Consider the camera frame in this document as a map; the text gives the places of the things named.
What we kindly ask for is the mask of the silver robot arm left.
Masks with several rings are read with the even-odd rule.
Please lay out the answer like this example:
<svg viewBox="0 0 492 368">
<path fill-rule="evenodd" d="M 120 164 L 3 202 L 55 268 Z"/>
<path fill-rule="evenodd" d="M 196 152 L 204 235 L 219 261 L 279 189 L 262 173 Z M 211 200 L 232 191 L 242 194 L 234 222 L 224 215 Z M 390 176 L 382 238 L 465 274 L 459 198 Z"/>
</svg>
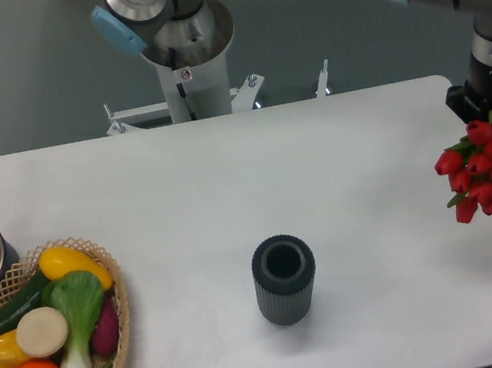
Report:
<svg viewBox="0 0 492 368">
<path fill-rule="evenodd" d="M 104 0 L 91 22 L 115 49 L 173 70 L 210 62 L 234 36 L 219 0 Z"/>
</svg>

